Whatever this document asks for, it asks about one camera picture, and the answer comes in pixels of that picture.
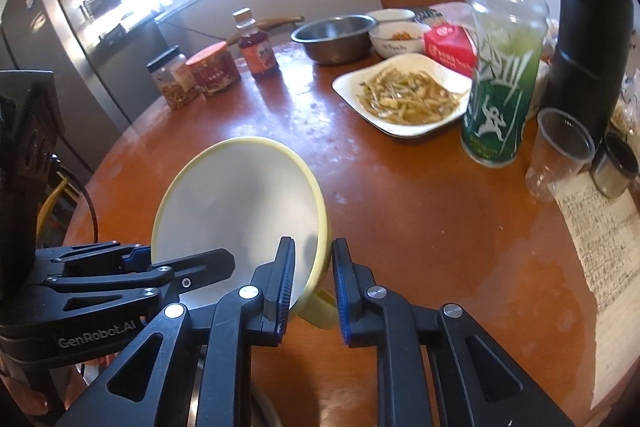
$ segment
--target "bottle with red liquid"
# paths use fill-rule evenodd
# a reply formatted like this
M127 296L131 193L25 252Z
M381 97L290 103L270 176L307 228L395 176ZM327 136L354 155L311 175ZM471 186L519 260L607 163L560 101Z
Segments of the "bottle with red liquid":
M259 30L251 10L244 8L234 13L236 28L240 30L238 47L256 80L280 69L267 33Z

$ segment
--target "wooden table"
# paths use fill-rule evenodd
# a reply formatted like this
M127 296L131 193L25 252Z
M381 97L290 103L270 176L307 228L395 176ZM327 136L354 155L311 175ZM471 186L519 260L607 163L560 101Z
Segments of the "wooden table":
M335 237L378 283L422 306L460 303L577 426L590 421L596 302L558 206L526 190L533 126L511 166L483 168L460 147L459 124L394 139L333 91L337 76L379 58L328 68L295 44L277 52L281 78L255 82L241 66L242 81L218 96L176 112L161 98L133 124L88 185L100 240L148 244L162 195L189 160L229 137L271 137L315 172ZM91 239L83 203L66 243ZM293 320L278 349L255 349L253 376L285 426L377 422L375 352L349 350L337 330Z

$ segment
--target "plastic cup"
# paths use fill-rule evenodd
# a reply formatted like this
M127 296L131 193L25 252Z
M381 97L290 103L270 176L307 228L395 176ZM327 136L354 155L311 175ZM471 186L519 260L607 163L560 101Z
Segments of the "plastic cup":
M538 135L525 181L540 201L556 194L582 167L593 160L595 146L585 127L570 114L554 107L538 113Z

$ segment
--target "metal bowl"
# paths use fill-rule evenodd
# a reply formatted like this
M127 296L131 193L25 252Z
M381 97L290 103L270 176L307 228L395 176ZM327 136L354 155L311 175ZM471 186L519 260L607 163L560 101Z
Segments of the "metal bowl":
M292 33L291 39L300 42L306 56L316 64L336 66L369 56L369 31L376 24L368 15L330 17L305 24Z

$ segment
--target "green bottle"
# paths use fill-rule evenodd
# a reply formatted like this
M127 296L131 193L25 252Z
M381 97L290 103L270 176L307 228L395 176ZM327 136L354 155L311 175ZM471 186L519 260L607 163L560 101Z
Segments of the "green bottle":
M462 147L488 167L510 164L522 143L549 8L545 0L474 0L478 70L462 120Z

